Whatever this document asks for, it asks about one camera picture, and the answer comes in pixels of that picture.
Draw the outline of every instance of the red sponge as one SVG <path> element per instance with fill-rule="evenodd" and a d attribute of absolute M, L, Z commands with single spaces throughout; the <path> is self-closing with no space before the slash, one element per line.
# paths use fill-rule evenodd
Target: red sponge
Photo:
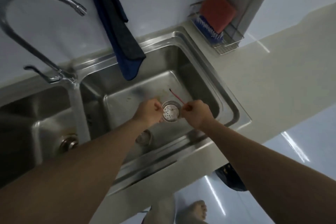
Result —
<path fill-rule="evenodd" d="M 227 0 L 205 0 L 199 12 L 220 33 L 232 21 L 237 11 Z"/>

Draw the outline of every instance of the hanging towel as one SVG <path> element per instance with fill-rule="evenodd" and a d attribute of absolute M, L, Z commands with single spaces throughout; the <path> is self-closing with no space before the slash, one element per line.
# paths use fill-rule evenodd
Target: hanging towel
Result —
<path fill-rule="evenodd" d="M 124 78 L 128 81 L 137 76 L 146 55 L 125 25 L 128 18 L 119 0 L 93 0 L 99 18 Z"/>

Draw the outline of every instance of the white countertop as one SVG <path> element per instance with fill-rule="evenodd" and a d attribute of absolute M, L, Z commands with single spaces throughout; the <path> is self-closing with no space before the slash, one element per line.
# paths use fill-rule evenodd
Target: white countertop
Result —
<path fill-rule="evenodd" d="M 222 56 L 190 22 L 183 23 L 251 117 L 252 123 L 239 133 L 264 143 L 336 101 L 336 55 L 331 44 L 336 32 L 335 12 L 336 5 L 319 9 L 262 43 L 254 42 Z M 216 145 L 204 147 L 106 197 L 91 223 L 120 223 L 227 162 Z"/>

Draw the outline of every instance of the faucet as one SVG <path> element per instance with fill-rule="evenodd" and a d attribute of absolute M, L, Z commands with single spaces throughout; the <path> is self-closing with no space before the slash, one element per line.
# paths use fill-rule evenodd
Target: faucet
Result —
<path fill-rule="evenodd" d="M 33 54 L 35 57 L 39 58 L 49 67 L 51 67 L 54 71 L 57 72 L 57 76 L 55 77 L 48 77 L 39 71 L 35 66 L 27 65 L 24 66 L 23 69 L 25 70 L 32 70 L 38 73 L 46 82 L 48 83 L 55 83 L 61 80 L 65 80 L 71 83 L 76 83 L 77 76 L 74 73 L 67 72 L 66 70 L 60 68 L 58 65 L 53 63 L 49 60 L 46 56 L 44 56 L 41 52 L 31 46 L 27 41 L 25 41 L 22 37 L 20 37 L 15 31 L 10 27 L 6 19 L 6 10 L 9 3 L 13 0 L 0 0 L 0 27 L 2 30 L 15 42 L 25 48 L 28 52 Z M 80 16 L 84 16 L 86 14 L 86 9 L 81 4 L 77 3 L 74 0 L 59 0 L 65 4 L 70 5 Z"/>

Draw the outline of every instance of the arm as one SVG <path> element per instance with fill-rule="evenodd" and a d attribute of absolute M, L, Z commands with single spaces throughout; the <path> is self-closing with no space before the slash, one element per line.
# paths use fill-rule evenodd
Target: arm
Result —
<path fill-rule="evenodd" d="M 335 222 L 333 179 L 225 127 L 200 100 L 187 103 L 182 115 L 215 142 L 275 223 Z"/>
<path fill-rule="evenodd" d="M 2 223 L 88 223 L 137 136 L 160 121 L 156 99 L 115 130 L 52 159 L 0 190 Z"/>

